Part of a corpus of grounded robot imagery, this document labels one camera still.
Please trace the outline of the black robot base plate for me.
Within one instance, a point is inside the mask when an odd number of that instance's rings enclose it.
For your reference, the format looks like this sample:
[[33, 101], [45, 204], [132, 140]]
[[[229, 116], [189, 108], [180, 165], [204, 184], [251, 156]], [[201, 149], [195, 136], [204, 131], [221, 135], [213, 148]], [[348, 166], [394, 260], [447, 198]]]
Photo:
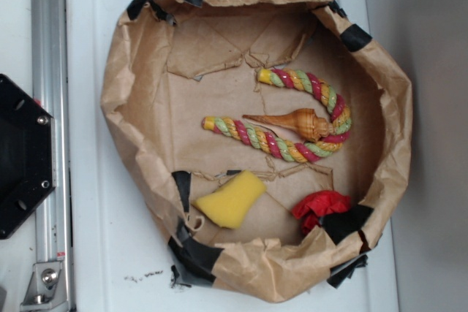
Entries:
[[1, 239], [10, 238], [56, 186], [53, 117], [1, 75]]

